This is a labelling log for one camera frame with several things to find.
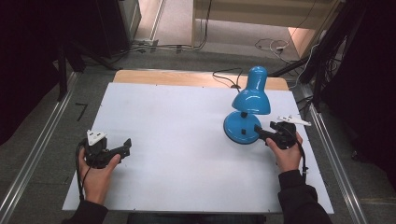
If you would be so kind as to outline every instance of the person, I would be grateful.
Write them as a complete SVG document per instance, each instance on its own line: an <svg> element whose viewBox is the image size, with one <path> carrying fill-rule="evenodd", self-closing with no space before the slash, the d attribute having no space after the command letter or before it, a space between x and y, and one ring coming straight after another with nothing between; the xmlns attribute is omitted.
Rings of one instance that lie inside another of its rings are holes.
<svg viewBox="0 0 396 224"><path fill-rule="evenodd" d="M298 133L296 136L297 140L302 143L303 139L301 136ZM270 138L265 141L274 152L276 164L280 171L278 178L281 191L278 193L278 199L283 211L284 223L332 223L326 211L318 203L318 195L315 188L306 185L300 174L299 164L302 156L298 145L295 144L289 149L280 149ZM120 156L116 155L106 168L91 168L84 182L85 201L80 202L76 213L70 219L64 220L63 224L98 224L103 222L107 214L104 202L111 173L119 163L119 160ZM81 177L84 178L90 169L84 161L84 149L80 151L78 161Z"/></svg>

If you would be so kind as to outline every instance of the blue lamp shade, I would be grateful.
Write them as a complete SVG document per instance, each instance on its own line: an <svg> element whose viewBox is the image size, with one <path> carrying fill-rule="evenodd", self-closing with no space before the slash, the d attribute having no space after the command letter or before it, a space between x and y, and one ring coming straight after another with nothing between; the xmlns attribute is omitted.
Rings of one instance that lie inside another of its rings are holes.
<svg viewBox="0 0 396 224"><path fill-rule="evenodd" d="M265 68L252 67L247 75L247 87L236 95L233 108L248 114L270 114L270 102L264 92L267 77L268 73Z"/></svg>

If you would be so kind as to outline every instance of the lamp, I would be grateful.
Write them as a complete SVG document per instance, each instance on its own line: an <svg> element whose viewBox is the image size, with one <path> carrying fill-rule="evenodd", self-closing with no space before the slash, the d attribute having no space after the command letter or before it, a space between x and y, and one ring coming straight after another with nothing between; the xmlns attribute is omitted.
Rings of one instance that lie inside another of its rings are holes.
<svg viewBox="0 0 396 224"><path fill-rule="evenodd" d="M239 144L251 144L259 139L259 134L254 131L260 121L255 114L267 115L271 113L271 106L264 92L267 80L267 70L261 66L250 69L247 75L247 86L240 91L233 100L233 108L237 111L231 113L224 120L224 132Z"/></svg>

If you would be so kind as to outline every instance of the lamp base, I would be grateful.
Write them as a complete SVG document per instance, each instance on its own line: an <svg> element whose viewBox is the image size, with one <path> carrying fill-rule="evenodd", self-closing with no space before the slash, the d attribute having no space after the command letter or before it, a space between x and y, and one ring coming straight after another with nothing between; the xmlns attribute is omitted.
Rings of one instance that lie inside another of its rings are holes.
<svg viewBox="0 0 396 224"><path fill-rule="evenodd" d="M224 120L223 128L227 136L235 143L247 145L259 139L259 134L254 131L254 126L261 127L256 116L234 111Z"/></svg>

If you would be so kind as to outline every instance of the black cloth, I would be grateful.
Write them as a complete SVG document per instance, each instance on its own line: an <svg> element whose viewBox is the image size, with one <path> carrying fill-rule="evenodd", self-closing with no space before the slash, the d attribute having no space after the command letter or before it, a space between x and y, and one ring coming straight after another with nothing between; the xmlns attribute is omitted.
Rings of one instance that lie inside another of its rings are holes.
<svg viewBox="0 0 396 224"><path fill-rule="evenodd" d="M79 203L76 213L70 219L64 220L62 224L103 223L107 212L107 208L100 204L82 201Z"/></svg>
<svg viewBox="0 0 396 224"><path fill-rule="evenodd" d="M332 223L318 203L315 188L306 185L300 171L287 171L279 175L281 191L277 194L283 211L284 223Z"/></svg>
<svg viewBox="0 0 396 224"><path fill-rule="evenodd" d="M293 170L279 175L281 191L278 199L282 207L284 223L309 224L332 223L323 207L318 203L316 190L306 185L300 171ZM98 224L102 223L107 209L99 204L83 201L79 204L72 218L63 224Z"/></svg>

